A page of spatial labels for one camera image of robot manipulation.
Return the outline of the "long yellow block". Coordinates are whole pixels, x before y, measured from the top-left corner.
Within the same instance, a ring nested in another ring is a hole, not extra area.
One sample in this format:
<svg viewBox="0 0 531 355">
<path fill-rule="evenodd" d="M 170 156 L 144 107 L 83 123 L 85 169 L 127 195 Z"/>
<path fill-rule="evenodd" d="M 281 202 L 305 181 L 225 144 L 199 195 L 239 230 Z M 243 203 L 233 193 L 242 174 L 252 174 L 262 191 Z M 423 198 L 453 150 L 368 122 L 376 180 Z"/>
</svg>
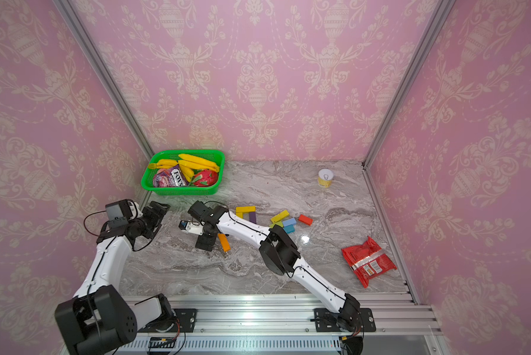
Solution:
<svg viewBox="0 0 531 355">
<path fill-rule="evenodd" d="M 250 213 L 250 212 L 256 212 L 255 206 L 242 206 L 236 208 L 236 213 Z"/>
</svg>

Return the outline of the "purple block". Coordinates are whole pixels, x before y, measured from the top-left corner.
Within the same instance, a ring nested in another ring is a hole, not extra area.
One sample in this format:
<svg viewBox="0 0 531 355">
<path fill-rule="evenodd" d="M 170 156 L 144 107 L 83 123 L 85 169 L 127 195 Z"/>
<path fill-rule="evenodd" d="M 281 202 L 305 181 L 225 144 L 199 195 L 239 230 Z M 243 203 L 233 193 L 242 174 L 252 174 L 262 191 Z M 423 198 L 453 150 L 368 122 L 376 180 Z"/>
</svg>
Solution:
<svg viewBox="0 0 531 355">
<path fill-rule="evenodd" d="M 251 223 L 254 223 L 254 224 L 257 223 L 257 214 L 256 214 L 256 212 L 250 212 L 249 213 L 249 221 Z"/>
</svg>

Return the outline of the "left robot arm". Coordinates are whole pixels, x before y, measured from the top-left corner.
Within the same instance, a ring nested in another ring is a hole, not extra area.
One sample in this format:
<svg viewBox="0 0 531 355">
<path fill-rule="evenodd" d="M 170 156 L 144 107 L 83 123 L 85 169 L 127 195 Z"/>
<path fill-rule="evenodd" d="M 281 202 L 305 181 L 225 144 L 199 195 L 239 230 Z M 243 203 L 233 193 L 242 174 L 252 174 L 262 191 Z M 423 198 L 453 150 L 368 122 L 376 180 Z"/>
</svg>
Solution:
<svg viewBox="0 0 531 355">
<path fill-rule="evenodd" d="M 55 310 L 55 321 L 69 354 L 107 354 L 135 340 L 144 328 L 179 328 L 163 294 L 134 305 L 119 293 L 119 283 L 135 241 L 154 241 L 170 206 L 151 202 L 141 208 L 129 199 L 107 204 L 108 220 L 96 235 L 95 258 L 73 297 Z"/>
</svg>

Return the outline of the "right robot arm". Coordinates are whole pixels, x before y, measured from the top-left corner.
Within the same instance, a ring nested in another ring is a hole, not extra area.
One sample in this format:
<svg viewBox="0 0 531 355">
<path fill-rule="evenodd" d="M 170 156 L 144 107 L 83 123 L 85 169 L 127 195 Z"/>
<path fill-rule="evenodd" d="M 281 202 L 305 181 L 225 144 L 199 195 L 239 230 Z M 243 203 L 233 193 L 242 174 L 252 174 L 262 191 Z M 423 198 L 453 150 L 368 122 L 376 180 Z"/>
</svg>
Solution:
<svg viewBox="0 0 531 355">
<path fill-rule="evenodd" d="M 282 227 L 259 226 L 232 214 L 220 203 L 210 207 L 196 201 L 188 213 L 192 219 L 182 220 L 179 228 L 197 236 L 196 248 L 212 251 L 218 235 L 246 242 L 259 250 L 271 272 L 289 277 L 316 296 L 340 329 L 354 335 L 365 330 L 360 302 L 316 272 Z"/>
</svg>

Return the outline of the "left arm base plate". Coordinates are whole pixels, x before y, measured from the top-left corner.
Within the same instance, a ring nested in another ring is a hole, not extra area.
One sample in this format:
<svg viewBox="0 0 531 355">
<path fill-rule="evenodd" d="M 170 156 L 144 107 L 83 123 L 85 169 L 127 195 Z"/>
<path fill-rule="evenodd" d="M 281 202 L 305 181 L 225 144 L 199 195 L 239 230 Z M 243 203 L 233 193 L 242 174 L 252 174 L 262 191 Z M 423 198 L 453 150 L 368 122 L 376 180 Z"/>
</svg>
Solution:
<svg viewBox="0 0 531 355">
<path fill-rule="evenodd" d="M 139 333 L 193 333 L 197 322 L 197 309 L 172 309 L 171 315 L 156 320 L 140 329 Z"/>
</svg>

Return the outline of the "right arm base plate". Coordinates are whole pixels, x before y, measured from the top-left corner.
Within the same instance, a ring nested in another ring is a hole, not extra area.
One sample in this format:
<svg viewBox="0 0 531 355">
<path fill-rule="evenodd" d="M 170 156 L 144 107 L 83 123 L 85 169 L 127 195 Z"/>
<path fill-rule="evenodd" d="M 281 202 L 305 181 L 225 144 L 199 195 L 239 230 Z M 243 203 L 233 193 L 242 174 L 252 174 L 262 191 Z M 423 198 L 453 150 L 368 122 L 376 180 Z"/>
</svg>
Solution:
<svg viewBox="0 0 531 355">
<path fill-rule="evenodd" d="M 314 309 L 314 322 L 317 333 L 348 332 L 350 334 L 374 333 L 376 323 L 371 309 L 361 308 L 358 315 L 354 315 L 350 324 L 344 320 L 338 320 L 337 314 L 328 309 Z"/>
</svg>

